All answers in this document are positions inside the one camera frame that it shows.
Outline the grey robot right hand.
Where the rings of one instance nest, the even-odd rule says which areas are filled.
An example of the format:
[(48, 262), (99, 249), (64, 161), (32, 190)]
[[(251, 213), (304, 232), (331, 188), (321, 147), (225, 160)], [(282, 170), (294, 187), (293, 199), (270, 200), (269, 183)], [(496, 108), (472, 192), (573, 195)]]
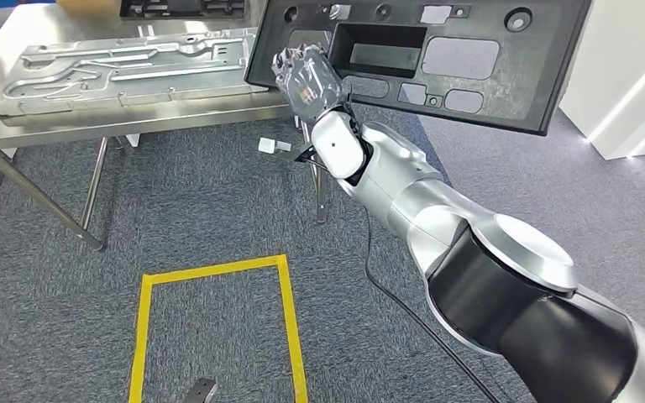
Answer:
[(284, 48), (273, 56), (271, 70), (279, 91), (305, 123), (314, 124), (347, 102), (341, 77), (315, 44)]

